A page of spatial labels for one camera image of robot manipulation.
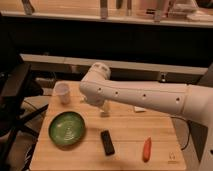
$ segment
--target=green bowl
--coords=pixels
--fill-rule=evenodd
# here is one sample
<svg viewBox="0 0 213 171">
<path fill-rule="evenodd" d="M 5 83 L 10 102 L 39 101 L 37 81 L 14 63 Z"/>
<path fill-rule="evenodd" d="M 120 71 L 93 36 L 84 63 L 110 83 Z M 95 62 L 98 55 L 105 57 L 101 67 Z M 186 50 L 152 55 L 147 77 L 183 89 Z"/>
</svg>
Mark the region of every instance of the green bowl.
<svg viewBox="0 0 213 171">
<path fill-rule="evenodd" d="M 85 133 L 85 123 L 80 114 L 72 111 L 57 115 L 49 126 L 49 137 L 58 146 L 78 142 Z"/>
</svg>

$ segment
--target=orange carrot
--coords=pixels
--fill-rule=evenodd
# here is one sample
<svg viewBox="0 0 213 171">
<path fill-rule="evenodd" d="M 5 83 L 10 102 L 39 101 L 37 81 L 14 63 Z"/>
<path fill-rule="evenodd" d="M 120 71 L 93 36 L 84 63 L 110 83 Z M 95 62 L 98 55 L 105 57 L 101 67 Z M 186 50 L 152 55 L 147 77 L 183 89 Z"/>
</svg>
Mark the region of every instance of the orange carrot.
<svg viewBox="0 0 213 171">
<path fill-rule="evenodd" d="M 143 161 L 148 162 L 151 156 L 151 147 L 152 147 L 152 140 L 151 137 L 149 137 L 145 142 L 143 146 Z"/>
</svg>

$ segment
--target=table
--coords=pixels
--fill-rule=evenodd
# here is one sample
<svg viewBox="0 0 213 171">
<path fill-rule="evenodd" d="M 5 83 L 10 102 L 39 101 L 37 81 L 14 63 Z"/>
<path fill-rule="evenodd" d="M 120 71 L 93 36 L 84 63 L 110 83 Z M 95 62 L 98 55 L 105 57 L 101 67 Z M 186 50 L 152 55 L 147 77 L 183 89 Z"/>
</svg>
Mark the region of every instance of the table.
<svg viewBox="0 0 213 171">
<path fill-rule="evenodd" d="M 100 109 L 86 104 L 78 90 L 79 82 L 70 85 L 71 102 L 60 104 L 53 92 L 30 165 L 31 171 L 98 171 L 98 170 L 164 170 L 184 171 L 185 161 L 168 114 L 147 110 L 135 112 L 133 106 L 109 101 L 109 113 L 102 117 Z M 86 135 L 80 143 L 67 149 L 56 147 L 48 136 L 55 116 L 64 111 L 81 114 Z M 100 132 L 108 129 L 115 154 L 105 156 Z M 152 138 L 150 161 L 142 160 L 144 141 Z"/>
<path fill-rule="evenodd" d="M 100 0 L 30 0 L 35 8 L 33 15 L 26 15 L 21 0 L 1 0 L 0 11 L 4 16 L 48 18 L 62 20 L 100 21 L 130 24 L 151 24 L 166 26 L 184 26 L 212 28 L 213 22 L 200 22 L 180 17 L 163 17 L 161 22 L 154 22 L 153 15 L 147 15 L 146 10 L 141 9 L 141 0 L 132 1 L 132 14 L 127 16 L 127 0 L 122 7 L 116 9 L 116 1 L 108 0 L 108 19 L 100 19 Z M 199 10 L 213 15 L 212 9 L 199 8 Z"/>
</svg>

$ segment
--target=cable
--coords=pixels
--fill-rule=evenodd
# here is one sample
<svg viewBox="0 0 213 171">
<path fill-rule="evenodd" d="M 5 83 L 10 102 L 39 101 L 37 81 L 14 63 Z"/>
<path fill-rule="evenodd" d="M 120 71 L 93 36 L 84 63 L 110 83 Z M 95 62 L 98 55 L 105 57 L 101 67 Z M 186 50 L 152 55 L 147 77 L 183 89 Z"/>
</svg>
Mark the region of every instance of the cable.
<svg viewBox="0 0 213 171">
<path fill-rule="evenodd" d="M 27 103 L 28 105 L 30 105 L 34 110 L 37 110 L 37 107 L 35 107 L 33 104 L 31 104 L 30 102 L 24 100 L 23 102 Z"/>
<path fill-rule="evenodd" d="M 183 147 L 181 147 L 181 150 L 183 151 L 183 150 L 185 150 L 185 149 L 188 147 L 188 145 L 189 145 L 189 140 L 190 140 L 190 135 L 191 135 L 191 127 L 190 127 L 189 123 L 187 122 L 187 120 L 185 120 L 185 119 L 183 119 L 183 118 L 175 117 L 175 116 L 171 116 L 171 118 L 172 118 L 172 119 L 179 119 L 179 120 L 185 122 L 186 125 L 187 125 L 187 127 L 188 127 L 188 135 L 187 135 L 186 143 L 185 143 L 185 145 L 184 145 Z"/>
</svg>

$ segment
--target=black object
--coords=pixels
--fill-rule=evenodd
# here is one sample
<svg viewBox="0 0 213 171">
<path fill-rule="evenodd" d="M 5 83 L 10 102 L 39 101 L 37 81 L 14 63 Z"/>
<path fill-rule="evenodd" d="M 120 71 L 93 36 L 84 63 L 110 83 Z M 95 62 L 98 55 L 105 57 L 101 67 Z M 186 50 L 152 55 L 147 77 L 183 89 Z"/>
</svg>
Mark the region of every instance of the black object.
<svg viewBox="0 0 213 171">
<path fill-rule="evenodd" d="M 116 9 L 120 9 L 122 7 L 123 0 L 116 0 Z"/>
<path fill-rule="evenodd" d="M 115 149 L 114 149 L 114 146 L 112 144 L 112 140 L 111 140 L 111 137 L 110 137 L 108 130 L 101 132 L 101 139 L 102 139 L 102 142 L 103 142 L 105 154 L 107 156 L 114 154 Z"/>
<path fill-rule="evenodd" d="M 0 13 L 0 136 L 9 133 L 1 146 L 0 170 L 9 168 L 7 156 L 19 131 L 38 137 L 38 133 L 25 124 L 47 109 L 47 105 L 21 117 L 21 104 L 25 97 L 42 95 L 43 90 L 32 76 L 30 65 L 25 63 L 12 44 L 6 24 Z"/>
</svg>

